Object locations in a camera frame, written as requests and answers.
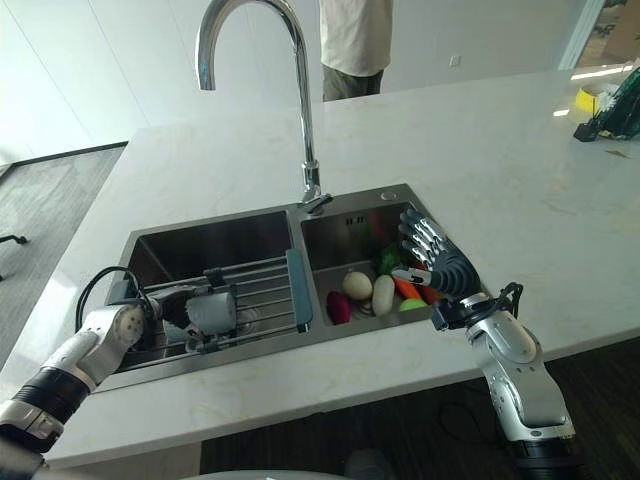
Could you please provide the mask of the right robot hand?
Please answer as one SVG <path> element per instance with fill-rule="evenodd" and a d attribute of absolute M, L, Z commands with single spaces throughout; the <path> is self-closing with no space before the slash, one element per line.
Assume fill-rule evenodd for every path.
<path fill-rule="evenodd" d="M 466 298 L 481 290 L 479 275 L 467 257 L 429 216 L 414 209 L 400 214 L 401 247 L 422 268 L 397 266 L 394 278 L 428 286 L 453 298 Z"/>

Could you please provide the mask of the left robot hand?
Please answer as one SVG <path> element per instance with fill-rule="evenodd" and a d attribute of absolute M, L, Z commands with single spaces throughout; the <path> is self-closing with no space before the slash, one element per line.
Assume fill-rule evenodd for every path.
<path fill-rule="evenodd" d="M 237 327 L 237 288 L 216 269 L 209 275 L 148 287 L 147 296 L 160 318 L 183 330 L 187 352 L 212 353 L 221 336 Z"/>

